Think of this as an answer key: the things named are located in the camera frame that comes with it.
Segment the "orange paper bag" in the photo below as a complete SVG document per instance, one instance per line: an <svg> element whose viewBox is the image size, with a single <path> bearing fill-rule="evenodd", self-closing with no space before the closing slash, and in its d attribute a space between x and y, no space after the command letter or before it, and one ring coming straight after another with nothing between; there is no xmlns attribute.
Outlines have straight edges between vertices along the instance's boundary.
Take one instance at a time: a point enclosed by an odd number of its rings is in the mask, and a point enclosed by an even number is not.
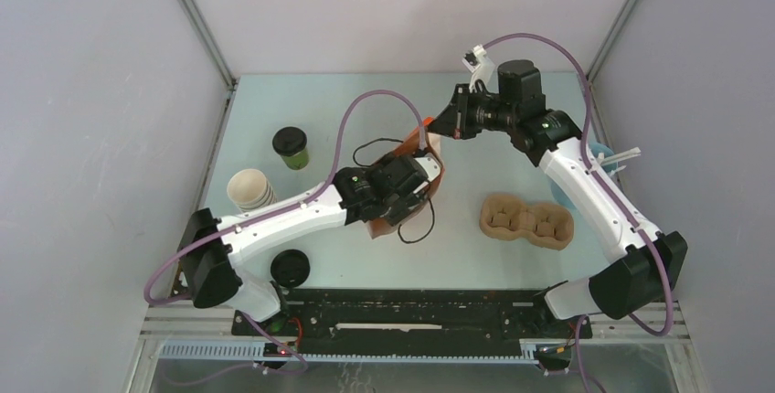
<svg viewBox="0 0 775 393"><path fill-rule="evenodd" d="M383 199L383 214L366 223L371 239L395 234L404 244L416 244L427 238L435 227L432 198L438 192L445 172L441 135L428 131L424 149L419 147L419 138L419 129L414 129L402 139L374 138L358 145L352 152L352 162L368 171L372 188ZM360 152L378 143L391 143L393 147L370 164L358 159ZM424 209L430 211L432 220L428 230L415 239L407 239L401 233L402 226Z"/></svg>

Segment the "brown pulp cup carrier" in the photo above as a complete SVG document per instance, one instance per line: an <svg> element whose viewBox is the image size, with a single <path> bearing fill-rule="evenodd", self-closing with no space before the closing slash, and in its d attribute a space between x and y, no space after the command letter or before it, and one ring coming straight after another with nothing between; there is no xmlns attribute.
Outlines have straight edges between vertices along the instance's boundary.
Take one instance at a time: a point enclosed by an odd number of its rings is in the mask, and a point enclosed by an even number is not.
<svg viewBox="0 0 775 393"><path fill-rule="evenodd" d="M549 250L563 250L574 239L575 221L561 205L550 202L526 203L519 196L491 194L482 203L481 232L492 239L523 239Z"/></svg>

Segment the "black coffee cup lid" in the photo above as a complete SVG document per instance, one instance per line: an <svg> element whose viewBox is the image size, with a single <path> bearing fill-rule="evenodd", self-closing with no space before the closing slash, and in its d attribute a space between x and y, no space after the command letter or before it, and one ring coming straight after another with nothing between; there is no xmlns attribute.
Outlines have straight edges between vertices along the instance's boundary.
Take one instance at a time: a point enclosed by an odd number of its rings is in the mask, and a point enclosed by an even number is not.
<svg viewBox="0 0 775 393"><path fill-rule="evenodd" d="M276 154L291 157L306 149L307 134L294 126L283 127L273 135L271 144Z"/></svg>

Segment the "green paper coffee cup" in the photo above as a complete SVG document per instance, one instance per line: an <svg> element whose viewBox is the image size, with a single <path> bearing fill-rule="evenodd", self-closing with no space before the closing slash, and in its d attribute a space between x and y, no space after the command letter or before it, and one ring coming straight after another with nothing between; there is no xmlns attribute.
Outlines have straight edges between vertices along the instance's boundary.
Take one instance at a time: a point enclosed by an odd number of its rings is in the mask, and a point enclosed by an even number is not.
<svg viewBox="0 0 775 393"><path fill-rule="evenodd" d="M295 154L282 154L281 159L291 170L304 169L310 163L310 155L307 148L304 148Z"/></svg>

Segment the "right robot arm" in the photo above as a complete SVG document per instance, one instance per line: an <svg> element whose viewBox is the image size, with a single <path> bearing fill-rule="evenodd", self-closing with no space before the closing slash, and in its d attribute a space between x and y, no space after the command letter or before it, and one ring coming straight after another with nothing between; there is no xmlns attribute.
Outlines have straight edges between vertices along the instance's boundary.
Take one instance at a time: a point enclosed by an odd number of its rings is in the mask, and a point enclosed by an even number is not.
<svg viewBox="0 0 775 393"><path fill-rule="evenodd" d="M684 237L663 232L639 212L593 160L573 120L547 108L541 73L532 61L506 61L496 73L496 92L481 81L456 85L429 131L456 140L484 130L506 133L513 147L570 198L595 230L609 262L589 278L544 291L531 313L535 330L557 335L568 319L582 314L621 319L672 295L687 253Z"/></svg>

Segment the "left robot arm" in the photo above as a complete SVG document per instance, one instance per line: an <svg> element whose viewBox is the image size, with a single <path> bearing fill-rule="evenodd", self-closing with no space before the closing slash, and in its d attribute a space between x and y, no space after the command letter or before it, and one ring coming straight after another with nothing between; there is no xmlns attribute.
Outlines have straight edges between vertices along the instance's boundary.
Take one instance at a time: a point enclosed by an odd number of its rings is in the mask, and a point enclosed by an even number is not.
<svg viewBox="0 0 775 393"><path fill-rule="evenodd" d="M187 297L197 309L220 305L247 314L265 334L289 322L276 284L245 270L265 250L355 222L403 223L430 197L442 174L435 155L387 154L367 167L338 170L330 183L275 205L216 218L207 209L188 220L178 247Z"/></svg>

